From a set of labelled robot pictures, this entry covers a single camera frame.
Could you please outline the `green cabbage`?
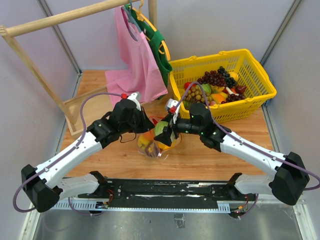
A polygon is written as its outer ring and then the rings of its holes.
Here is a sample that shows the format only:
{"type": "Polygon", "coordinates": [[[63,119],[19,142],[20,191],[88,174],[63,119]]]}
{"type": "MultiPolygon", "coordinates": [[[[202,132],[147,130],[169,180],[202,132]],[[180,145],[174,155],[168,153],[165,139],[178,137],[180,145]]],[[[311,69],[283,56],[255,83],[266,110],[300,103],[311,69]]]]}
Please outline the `green cabbage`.
{"type": "Polygon", "coordinates": [[[159,121],[154,127],[154,135],[158,136],[163,133],[164,127],[167,127],[169,123],[167,121],[159,121]]]}

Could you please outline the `orange fruit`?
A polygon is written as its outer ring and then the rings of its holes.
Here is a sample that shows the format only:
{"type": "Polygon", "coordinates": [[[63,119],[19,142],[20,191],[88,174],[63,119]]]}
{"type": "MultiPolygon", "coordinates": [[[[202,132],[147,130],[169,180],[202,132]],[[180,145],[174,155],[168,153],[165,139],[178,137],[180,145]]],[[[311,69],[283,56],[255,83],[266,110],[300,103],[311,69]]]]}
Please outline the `orange fruit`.
{"type": "Polygon", "coordinates": [[[154,139],[154,135],[150,131],[143,133],[143,137],[148,141],[152,141],[154,139]]]}

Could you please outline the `dark red mangosteen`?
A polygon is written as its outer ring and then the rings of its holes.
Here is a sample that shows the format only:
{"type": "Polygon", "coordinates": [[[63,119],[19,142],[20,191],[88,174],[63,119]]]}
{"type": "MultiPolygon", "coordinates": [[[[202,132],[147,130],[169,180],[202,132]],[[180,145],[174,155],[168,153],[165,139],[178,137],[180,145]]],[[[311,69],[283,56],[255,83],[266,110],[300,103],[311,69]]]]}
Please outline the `dark red mangosteen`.
{"type": "Polygon", "coordinates": [[[160,149],[154,141],[149,143],[145,147],[144,151],[145,151],[145,155],[150,158],[158,158],[160,154],[160,149]]]}

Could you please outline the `clear zip top bag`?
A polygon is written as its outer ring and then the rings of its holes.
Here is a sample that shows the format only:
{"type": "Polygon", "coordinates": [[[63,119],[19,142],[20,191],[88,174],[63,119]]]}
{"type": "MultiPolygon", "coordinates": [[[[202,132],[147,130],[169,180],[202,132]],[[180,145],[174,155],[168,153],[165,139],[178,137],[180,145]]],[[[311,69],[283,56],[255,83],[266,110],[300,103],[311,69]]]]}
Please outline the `clear zip top bag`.
{"type": "MultiPolygon", "coordinates": [[[[150,132],[152,132],[153,137],[155,137],[154,129],[150,130],[150,132]]],[[[181,141],[182,141],[182,135],[180,134],[179,137],[177,138],[177,140],[174,141],[171,146],[166,146],[166,145],[164,145],[164,144],[161,143],[161,142],[155,141],[154,139],[153,139],[152,141],[150,141],[150,143],[151,143],[151,142],[155,142],[155,143],[157,144],[157,146],[158,146],[158,148],[159,148],[159,150],[160,150],[159,157],[161,157],[161,155],[162,155],[163,153],[167,152],[167,151],[170,150],[170,149],[173,149],[173,148],[177,147],[177,146],[180,144],[181,141]]],[[[145,154],[145,150],[140,150],[140,149],[138,148],[138,145],[137,145],[137,150],[138,150],[138,152],[139,152],[140,154],[142,154],[142,155],[144,155],[145,157],[147,157],[146,154],[145,154]]]]}

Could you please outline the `yellow lemon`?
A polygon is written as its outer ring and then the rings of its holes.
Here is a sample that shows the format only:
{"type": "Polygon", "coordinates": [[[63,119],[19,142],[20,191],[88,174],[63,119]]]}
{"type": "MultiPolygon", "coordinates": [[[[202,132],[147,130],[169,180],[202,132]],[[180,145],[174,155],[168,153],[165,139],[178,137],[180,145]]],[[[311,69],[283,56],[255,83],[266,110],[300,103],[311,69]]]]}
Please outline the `yellow lemon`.
{"type": "Polygon", "coordinates": [[[150,144],[150,140],[145,138],[143,135],[141,135],[138,140],[137,140],[137,147],[141,150],[144,151],[146,147],[150,144]]]}

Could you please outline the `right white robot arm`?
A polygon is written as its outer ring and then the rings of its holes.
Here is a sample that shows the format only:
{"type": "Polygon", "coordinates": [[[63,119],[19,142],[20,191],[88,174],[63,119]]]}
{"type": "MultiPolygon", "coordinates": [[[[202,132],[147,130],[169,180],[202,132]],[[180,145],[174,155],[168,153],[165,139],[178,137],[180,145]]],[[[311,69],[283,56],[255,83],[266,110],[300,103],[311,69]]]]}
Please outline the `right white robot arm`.
{"type": "Polygon", "coordinates": [[[214,123],[211,112],[202,103],[193,104],[189,118],[178,113],[177,101],[170,100],[167,116],[154,128],[154,140],[170,147],[180,134],[198,135],[208,148],[236,156],[264,172],[263,175],[250,176],[236,173],[229,180],[227,196],[232,200],[244,194],[273,195],[284,204],[294,206],[310,178],[302,158],[294,152],[283,153],[268,150],[254,144],[231,131],[214,123]]]}

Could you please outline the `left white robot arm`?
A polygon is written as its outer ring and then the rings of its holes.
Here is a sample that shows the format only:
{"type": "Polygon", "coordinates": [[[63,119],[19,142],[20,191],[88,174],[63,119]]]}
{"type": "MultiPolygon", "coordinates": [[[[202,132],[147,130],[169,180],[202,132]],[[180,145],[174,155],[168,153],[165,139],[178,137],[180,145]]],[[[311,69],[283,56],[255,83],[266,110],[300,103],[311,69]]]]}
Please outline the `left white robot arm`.
{"type": "Polygon", "coordinates": [[[59,200],[88,194],[101,198],[107,180],[98,171],[81,177],[65,175],[91,155],[118,141],[125,133],[145,133],[154,128],[137,99],[137,93],[117,102],[113,111],[95,120],[71,145],[37,167],[21,171],[22,188],[39,213],[50,210],[59,200]]]}

